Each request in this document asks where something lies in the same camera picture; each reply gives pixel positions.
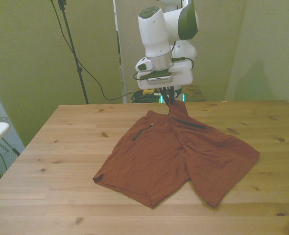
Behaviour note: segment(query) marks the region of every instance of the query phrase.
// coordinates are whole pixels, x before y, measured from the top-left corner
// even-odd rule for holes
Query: shorts
[[[119,140],[94,182],[154,208],[184,183],[216,208],[260,153],[234,136],[188,116],[185,103],[169,114],[149,111]]]

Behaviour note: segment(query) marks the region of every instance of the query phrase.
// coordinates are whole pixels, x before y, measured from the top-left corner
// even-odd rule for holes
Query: zipper
[[[138,134],[135,136],[135,138],[133,139],[133,141],[135,141],[135,140],[139,137],[139,135],[141,134],[142,131],[145,131],[145,130],[147,130],[147,129],[150,129],[152,126],[153,126],[153,123],[151,123],[151,125],[149,125],[149,127],[147,127],[146,129],[140,130],[140,132],[138,132]]]
[[[169,116],[170,116],[172,119],[174,119],[175,121],[177,121],[177,122],[180,122],[180,123],[183,123],[183,124],[186,124],[186,125],[189,125],[189,126],[194,126],[194,127],[197,127],[197,128],[205,129],[205,126],[201,126],[201,125],[193,124],[193,123],[190,123],[190,122],[178,120],[178,119],[172,117],[170,114],[169,114]]]

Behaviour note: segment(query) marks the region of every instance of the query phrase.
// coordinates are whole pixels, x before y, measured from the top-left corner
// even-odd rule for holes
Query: wooden table
[[[289,235],[289,104],[187,109],[261,152],[218,208],[190,182],[153,210],[93,182],[121,136],[148,110],[167,114],[165,104],[60,106],[0,180],[0,235]]]

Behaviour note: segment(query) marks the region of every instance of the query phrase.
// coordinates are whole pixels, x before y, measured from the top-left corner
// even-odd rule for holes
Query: floor
[[[18,152],[22,152],[24,150],[24,145],[22,141],[20,140],[18,134],[15,131],[15,128],[13,127],[12,123],[10,122],[8,117],[0,117],[0,122],[7,122],[11,129],[10,131],[5,135],[4,139],[13,147],[15,148]],[[9,168],[13,162],[17,159],[17,155],[11,150],[10,147],[8,147],[3,141],[0,141],[4,146],[6,146],[9,151],[7,152],[5,149],[3,149],[0,146],[0,153],[3,155],[3,158],[5,160],[7,168]],[[0,156],[0,172],[5,173],[6,168],[4,166],[4,163],[2,161],[2,158]]]

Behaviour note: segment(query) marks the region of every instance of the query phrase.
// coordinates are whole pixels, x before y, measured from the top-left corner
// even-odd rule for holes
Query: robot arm
[[[136,65],[141,89],[181,86],[192,83],[192,62],[196,50],[188,42],[198,32],[193,0],[161,0],[166,13],[150,7],[139,14],[139,29],[146,57]],[[176,41],[172,51],[170,41]]]

